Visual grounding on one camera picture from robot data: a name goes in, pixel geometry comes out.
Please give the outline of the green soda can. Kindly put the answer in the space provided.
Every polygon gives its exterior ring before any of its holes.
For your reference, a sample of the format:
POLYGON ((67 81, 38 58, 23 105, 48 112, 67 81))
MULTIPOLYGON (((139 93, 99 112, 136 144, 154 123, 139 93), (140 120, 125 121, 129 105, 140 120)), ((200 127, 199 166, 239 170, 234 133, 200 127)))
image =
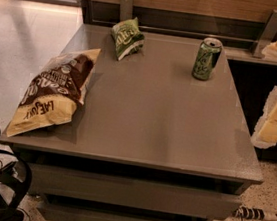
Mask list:
POLYGON ((192 76, 198 80, 209 80, 222 49, 223 46, 220 40, 209 37, 205 38, 198 49, 192 76))

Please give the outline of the upper grey drawer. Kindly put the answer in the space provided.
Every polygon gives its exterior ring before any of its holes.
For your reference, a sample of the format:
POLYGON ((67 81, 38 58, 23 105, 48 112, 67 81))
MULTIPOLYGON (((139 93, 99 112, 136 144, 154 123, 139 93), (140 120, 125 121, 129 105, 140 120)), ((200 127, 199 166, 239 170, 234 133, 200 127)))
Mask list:
POLYGON ((214 191, 61 167, 37 164, 31 164, 30 167, 33 174, 30 190, 35 193, 206 219, 225 219, 240 206, 237 196, 214 191))

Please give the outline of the brown and yellow chip bag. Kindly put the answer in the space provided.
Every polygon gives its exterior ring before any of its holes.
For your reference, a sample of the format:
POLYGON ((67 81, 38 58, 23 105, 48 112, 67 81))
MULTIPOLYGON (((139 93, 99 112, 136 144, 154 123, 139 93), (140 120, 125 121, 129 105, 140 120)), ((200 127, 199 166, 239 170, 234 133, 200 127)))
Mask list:
POLYGON ((50 58, 27 87, 6 128, 6 135, 12 137, 38 128, 71 122, 77 107, 84 105, 100 51, 74 51, 50 58))

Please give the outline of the small green chip bag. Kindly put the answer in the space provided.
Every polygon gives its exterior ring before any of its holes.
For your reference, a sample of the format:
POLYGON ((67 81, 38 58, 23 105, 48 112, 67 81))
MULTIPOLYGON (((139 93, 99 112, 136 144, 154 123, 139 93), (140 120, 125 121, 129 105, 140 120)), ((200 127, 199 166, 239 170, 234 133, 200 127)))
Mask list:
POLYGON ((115 41, 115 53, 117 60, 122 60, 125 56, 136 53, 144 45, 144 35, 139 30, 138 18, 127 19, 118 22, 111 29, 112 38, 115 41))

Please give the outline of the white power strip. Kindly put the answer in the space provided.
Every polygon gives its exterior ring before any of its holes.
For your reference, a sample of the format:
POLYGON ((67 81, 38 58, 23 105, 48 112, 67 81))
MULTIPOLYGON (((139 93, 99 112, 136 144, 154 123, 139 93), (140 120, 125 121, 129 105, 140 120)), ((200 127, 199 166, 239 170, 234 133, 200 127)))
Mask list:
POLYGON ((242 217, 247 220, 277 221, 277 213, 264 211, 263 209, 248 208, 242 206, 233 212, 233 217, 242 217))

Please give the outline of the metal wall bracket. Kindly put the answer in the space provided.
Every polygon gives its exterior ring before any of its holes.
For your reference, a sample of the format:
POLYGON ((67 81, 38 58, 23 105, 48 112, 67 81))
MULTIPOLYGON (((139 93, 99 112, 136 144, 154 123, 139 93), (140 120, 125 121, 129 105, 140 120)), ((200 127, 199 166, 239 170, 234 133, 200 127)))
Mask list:
POLYGON ((120 0, 120 20, 129 20, 132 18, 132 12, 133 12, 133 0, 120 0))
POLYGON ((268 20, 265 22, 264 27, 261 30, 260 35, 254 42, 251 53, 256 58, 262 58, 263 57, 263 49, 268 44, 271 43, 272 39, 277 34, 277 10, 274 9, 268 18, 268 20))

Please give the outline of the right metal wall bracket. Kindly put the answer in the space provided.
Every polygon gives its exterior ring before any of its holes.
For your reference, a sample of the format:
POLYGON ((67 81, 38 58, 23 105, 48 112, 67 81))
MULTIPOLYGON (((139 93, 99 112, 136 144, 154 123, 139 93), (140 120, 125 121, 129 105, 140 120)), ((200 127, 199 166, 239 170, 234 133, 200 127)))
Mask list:
POLYGON ((264 27, 261 30, 260 35, 254 42, 251 53, 256 58, 262 58, 263 57, 263 49, 268 44, 271 43, 272 39, 277 34, 277 10, 274 9, 268 18, 268 20, 265 22, 264 27))

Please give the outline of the left metal wall bracket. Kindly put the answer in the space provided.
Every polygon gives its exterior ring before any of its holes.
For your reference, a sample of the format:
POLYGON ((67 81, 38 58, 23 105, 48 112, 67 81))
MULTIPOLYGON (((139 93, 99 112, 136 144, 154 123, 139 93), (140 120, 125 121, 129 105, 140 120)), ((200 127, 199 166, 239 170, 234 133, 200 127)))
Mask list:
POLYGON ((120 20, 129 20, 132 18, 132 12, 133 12, 133 0, 120 0, 120 20))

